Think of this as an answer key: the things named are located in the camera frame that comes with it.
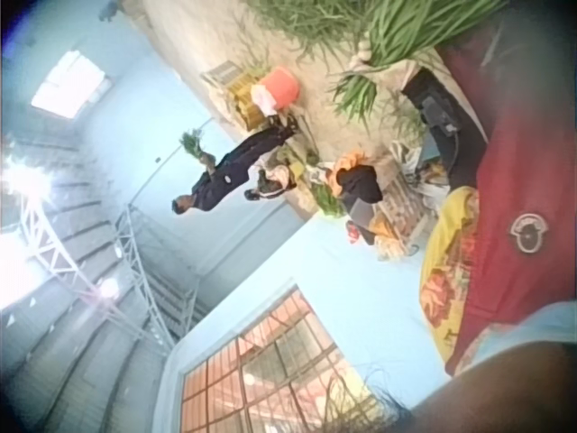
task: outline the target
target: yellow cloth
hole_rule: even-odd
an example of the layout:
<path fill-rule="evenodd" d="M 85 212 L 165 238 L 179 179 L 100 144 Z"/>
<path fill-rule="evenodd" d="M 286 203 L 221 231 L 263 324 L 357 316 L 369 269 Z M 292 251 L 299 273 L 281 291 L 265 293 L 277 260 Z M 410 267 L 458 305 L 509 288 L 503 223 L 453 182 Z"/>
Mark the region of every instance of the yellow cloth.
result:
<path fill-rule="evenodd" d="M 378 209 L 375 211 L 375 216 L 369 223 L 369 230 L 375 235 L 398 240 L 397 236 L 395 235 L 395 230 L 391 226 L 389 220 Z"/>
<path fill-rule="evenodd" d="M 419 302 L 443 361 L 453 354 L 469 288 L 476 215 L 468 206 L 476 190 L 462 187 L 447 197 L 425 251 Z"/>
<path fill-rule="evenodd" d="M 299 179 L 305 173 L 305 166 L 300 161 L 292 161 L 288 168 L 295 180 Z"/>

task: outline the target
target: pink container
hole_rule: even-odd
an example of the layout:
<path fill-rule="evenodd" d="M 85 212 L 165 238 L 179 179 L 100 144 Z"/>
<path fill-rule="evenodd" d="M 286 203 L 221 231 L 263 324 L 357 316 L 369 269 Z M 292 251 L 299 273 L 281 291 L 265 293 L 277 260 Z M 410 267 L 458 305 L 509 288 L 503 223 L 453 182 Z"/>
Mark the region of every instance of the pink container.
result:
<path fill-rule="evenodd" d="M 275 110 L 281 110 L 295 102 L 298 98 L 300 85 L 294 75 L 284 68 L 273 69 L 260 81 L 269 93 L 274 97 Z"/>

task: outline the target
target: orange cloth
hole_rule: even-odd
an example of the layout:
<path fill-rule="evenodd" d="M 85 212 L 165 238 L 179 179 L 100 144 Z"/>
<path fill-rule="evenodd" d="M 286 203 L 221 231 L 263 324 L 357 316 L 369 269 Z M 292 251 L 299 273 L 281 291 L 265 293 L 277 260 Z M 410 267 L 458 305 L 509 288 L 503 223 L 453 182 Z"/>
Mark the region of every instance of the orange cloth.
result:
<path fill-rule="evenodd" d="M 336 181 L 336 173 L 338 173 L 339 170 L 350 170 L 366 161 L 367 158 L 365 157 L 364 152 L 361 150 L 355 150 L 346 153 L 334 163 L 333 170 L 331 174 L 328 175 L 327 181 L 328 186 L 331 188 L 331 191 L 333 191 L 335 197 L 339 197 L 343 192 L 343 187 L 341 187 L 341 185 Z"/>
<path fill-rule="evenodd" d="M 379 210 L 376 210 L 375 216 L 370 221 L 369 230 L 375 235 L 398 240 L 395 235 L 395 230 L 391 226 L 389 220 Z"/>

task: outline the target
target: window frame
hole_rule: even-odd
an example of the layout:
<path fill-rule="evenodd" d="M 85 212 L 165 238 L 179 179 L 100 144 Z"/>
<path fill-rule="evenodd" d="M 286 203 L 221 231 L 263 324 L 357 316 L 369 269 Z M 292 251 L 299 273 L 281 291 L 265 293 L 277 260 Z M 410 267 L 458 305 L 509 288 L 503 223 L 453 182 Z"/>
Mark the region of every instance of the window frame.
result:
<path fill-rule="evenodd" d="M 61 63 L 67 58 L 67 56 L 76 56 L 73 60 L 64 68 L 61 67 Z M 100 76 L 99 81 L 97 82 L 94 89 L 87 95 L 86 98 L 82 101 L 78 109 L 74 113 L 73 116 L 68 116 L 63 114 L 59 109 L 54 109 L 54 106 L 50 107 L 50 99 L 47 97 L 42 97 L 41 93 L 45 92 L 45 88 L 52 88 L 56 95 L 59 95 L 59 92 L 62 92 L 63 89 L 66 88 L 67 83 L 67 74 L 71 74 L 72 69 L 74 68 L 75 64 L 78 64 L 79 61 L 84 61 L 90 64 L 95 70 L 97 69 L 98 75 Z M 64 53 L 62 57 L 58 60 L 56 65 L 50 69 L 46 77 L 42 80 L 42 83 L 36 89 L 32 97 L 32 101 L 30 105 L 32 108 L 36 110 L 40 110 L 44 114 L 53 115 L 60 119 L 66 119 L 68 121 L 74 121 L 77 119 L 81 113 L 85 110 L 87 106 L 90 104 L 94 104 L 98 100 L 100 100 L 103 95 L 110 89 L 112 86 L 112 80 L 106 75 L 106 73 L 95 64 L 90 58 L 82 54 L 80 50 L 69 50 Z"/>
<path fill-rule="evenodd" d="M 283 306 L 288 299 L 293 298 L 294 296 L 300 297 L 300 299 L 302 299 L 302 301 L 306 304 L 307 310 L 302 312 L 300 310 L 300 308 L 297 306 L 298 313 L 299 313 L 298 318 L 291 319 L 288 323 L 285 323 L 278 318 L 278 315 L 274 315 L 274 313 L 276 313 L 278 311 L 278 309 L 281 306 Z M 273 333 L 274 337 L 271 338 L 270 341 L 266 342 L 264 345 L 259 346 L 258 349 L 256 349 L 253 353 L 250 353 L 251 349 L 249 349 L 249 350 L 245 351 L 243 354 L 241 354 L 241 348 L 240 348 L 241 339 L 246 340 L 246 336 L 249 333 L 251 333 L 254 329 L 260 327 L 263 322 L 265 322 L 266 320 L 268 320 L 270 318 L 279 322 L 284 327 L 283 331 L 279 334 L 276 334 L 276 335 Z M 318 330 L 315 330 L 314 327 L 311 326 L 309 318 L 313 318 L 316 321 L 317 325 L 320 327 Z M 316 354 L 314 357 L 311 357 L 310 354 L 307 353 L 308 360 L 303 364 L 297 364 L 297 367 L 294 369 L 294 371 L 292 373 L 289 373 L 289 371 L 287 369 L 287 363 L 285 361 L 285 358 L 280 353 L 279 341 L 282 338 L 286 339 L 287 334 L 291 331 L 296 330 L 297 327 L 300 326 L 300 324 L 302 324 L 303 322 L 305 322 L 304 327 L 306 327 L 308 334 L 313 337 L 313 340 L 316 344 L 316 347 L 318 349 L 320 349 L 320 352 L 318 354 Z M 319 330 L 321 332 L 325 333 L 325 338 L 330 340 L 330 344 L 327 344 L 327 342 L 323 343 L 321 341 L 321 338 L 318 335 Z M 230 359 L 230 347 L 231 346 L 234 347 L 235 358 L 234 358 L 233 364 L 230 363 L 230 361 L 231 361 L 231 359 Z M 272 389 L 267 390 L 262 395 L 255 395 L 254 398 L 249 400 L 248 394 L 246 391 L 245 379 L 244 379 L 244 377 L 246 375 L 245 369 L 250 363 L 253 363 L 256 360 L 260 359 L 263 356 L 263 354 L 267 350 L 270 350 L 272 347 L 274 348 L 274 352 L 276 353 L 276 356 L 279 359 L 280 366 L 281 366 L 282 371 L 284 373 L 284 377 L 283 377 L 281 382 L 274 383 Z M 211 379 L 210 378 L 211 363 L 213 362 L 213 360 L 215 359 L 216 356 L 220 357 L 221 353 L 223 353 L 223 352 L 226 352 L 228 355 L 228 361 L 229 361 L 228 368 L 229 369 L 225 373 L 222 373 L 223 363 L 221 362 L 220 376 L 215 378 L 215 375 L 213 374 L 213 378 L 212 378 L 212 382 L 211 382 L 211 380 L 210 380 Z M 327 364 L 327 367 L 320 373 L 316 368 L 323 362 L 325 362 Z M 348 410 L 346 410 L 343 413 L 338 412 L 336 418 L 340 419 L 342 417 L 355 417 L 355 419 L 356 419 L 357 416 L 361 416 L 361 417 L 365 418 L 366 421 L 369 421 L 366 412 L 371 410 L 375 405 L 378 405 L 378 403 L 377 403 L 376 399 L 374 399 L 374 397 L 372 396 L 371 392 L 368 391 L 368 389 L 366 388 L 365 385 L 363 385 L 363 388 L 365 389 L 366 394 L 364 397 L 362 397 L 361 400 L 357 401 L 357 396 L 355 396 L 351 392 L 351 390 L 349 389 L 349 386 L 346 383 L 346 380 L 342 377 L 341 372 L 338 368 L 339 367 L 338 364 L 340 364 L 342 362 L 346 363 L 346 360 L 344 359 L 343 355 L 341 354 L 340 350 L 338 349 L 338 346 L 336 345 L 334 340 L 328 335 L 328 333 L 325 331 L 325 329 L 323 328 L 322 324 L 320 323 L 320 320 L 318 319 L 318 316 L 316 315 L 315 311 L 310 307 L 310 305 L 304 299 L 304 297 L 303 297 L 302 293 L 300 292 L 300 290 L 298 289 L 298 287 L 295 286 L 295 287 L 291 288 L 287 294 L 285 294 L 283 297 L 281 297 L 276 302 L 274 302 L 263 314 L 259 315 L 255 320 L 253 320 L 253 322 L 249 326 L 245 327 L 243 329 L 243 331 L 239 332 L 236 336 L 227 340 L 224 344 L 220 345 L 220 347 L 218 349 L 216 349 L 213 353 L 211 353 L 211 355 L 209 355 L 206 359 L 204 359 L 202 362 L 196 364 L 193 368 L 189 369 L 186 373 L 184 373 L 182 375 L 183 383 L 182 383 L 182 387 L 181 387 L 181 393 L 179 396 L 179 403 L 180 403 L 180 406 L 179 406 L 179 431 L 181 433 L 200 433 L 200 432 L 208 433 L 208 432 L 212 432 L 212 431 L 215 431 L 215 429 L 218 429 L 218 428 L 215 428 L 215 426 L 217 424 L 224 422 L 227 419 L 232 419 L 233 417 L 238 416 L 238 417 L 240 417 L 239 420 L 240 420 L 240 422 L 242 422 L 243 427 L 246 428 L 244 433 L 252 433 L 253 432 L 253 427 L 252 427 L 252 414 L 253 414 L 253 412 L 251 412 L 251 409 L 256 408 L 256 410 L 259 411 L 259 416 L 260 416 L 259 405 L 264 403 L 264 402 L 268 403 L 268 399 L 270 399 L 271 397 L 277 396 L 277 395 L 279 396 L 279 398 L 282 398 L 281 394 L 284 392 L 284 390 L 288 390 L 290 401 L 292 403 L 294 403 L 294 406 L 295 406 L 294 409 L 298 415 L 298 418 L 300 421 L 300 427 L 301 427 L 302 431 L 308 432 L 308 431 L 316 430 L 319 427 L 312 428 L 311 423 L 313 421 L 311 421 L 310 417 L 307 416 L 308 412 L 305 413 L 303 411 L 303 407 L 302 407 L 300 398 L 298 396 L 298 393 L 301 392 L 302 390 L 306 390 L 306 392 L 308 393 L 308 396 L 311 397 L 310 391 L 307 389 L 307 386 L 316 380 L 319 380 L 320 382 L 322 382 L 321 377 L 323 374 L 325 374 L 327 372 L 330 372 L 331 380 L 333 378 L 335 378 L 341 384 L 342 391 L 344 393 L 346 393 L 345 398 L 349 399 L 350 401 L 353 402 L 352 407 L 350 407 Z M 188 393 L 188 378 L 194 376 L 194 374 L 197 372 L 198 369 L 201 369 L 203 372 L 203 373 L 201 373 L 200 381 L 202 382 L 204 380 L 204 383 L 201 383 L 201 386 L 199 388 L 197 388 L 196 391 L 193 390 L 191 393 Z M 302 388 L 301 387 L 296 388 L 294 386 L 294 383 L 297 382 L 299 378 L 306 377 L 307 374 L 310 374 L 310 373 L 312 373 L 314 375 L 313 377 L 315 378 L 315 379 L 313 379 L 312 382 L 303 385 Z M 211 417 L 211 413 L 210 413 L 210 409 L 209 409 L 209 405 L 211 403 L 211 400 L 210 400 L 211 389 L 215 389 L 217 384 L 222 383 L 225 380 L 228 380 L 229 378 L 231 379 L 231 383 L 232 383 L 232 379 L 233 379 L 234 374 L 237 374 L 237 376 L 238 376 L 237 379 L 238 379 L 238 384 L 240 387 L 242 404 L 240 405 L 240 407 L 234 408 L 233 410 L 226 412 L 224 414 L 221 414 L 220 416 L 216 416 L 213 414 L 213 417 Z M 192 402 L 194 399 L 196 399 L 198 397 L 203 397 L 205 399 L 204 405 L 202 405 L 202 404 L 200 405 L 200 407 L 204 408 L 206 411 L 206 413 L 202 417 L 202 419 L 204 420 L 204 423 L 199 422 L 196 424 L 196 426 L 195 426 L 195 424 L 193 424 L 190 429 L 184 430 L 185 423 L 186 423 L 186 421 L 184 419 L 185 405 L 188 402 Z M 364 406 L 366 406 L 367 403 L 369 403 L 370 407 L 367 410 L 365 410 Z M 316 408 L 316 413 L 319 415 L 318 419 L 319 420 L 322 419 L 323 414 L 320 413 L 320 410 L 318 408 Z"/>

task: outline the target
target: red fabric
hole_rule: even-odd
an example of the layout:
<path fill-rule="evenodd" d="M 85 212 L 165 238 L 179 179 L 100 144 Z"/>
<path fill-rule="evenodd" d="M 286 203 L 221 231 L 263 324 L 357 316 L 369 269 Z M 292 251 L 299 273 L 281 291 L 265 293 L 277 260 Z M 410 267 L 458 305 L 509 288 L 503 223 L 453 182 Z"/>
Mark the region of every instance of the red fabric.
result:
<path fill-rule="evenodd" d="M 477 174 L 480 220 L 471 285 L 453 356 L 491 323 L 516 324 L 538 309 L 575 299 L 575 130 L 572 110 L 544 119 L 526 107 L 499 114 Z M 536 213 L 549 225 L 541 249 L 522 253 L 509 234 Z"/>

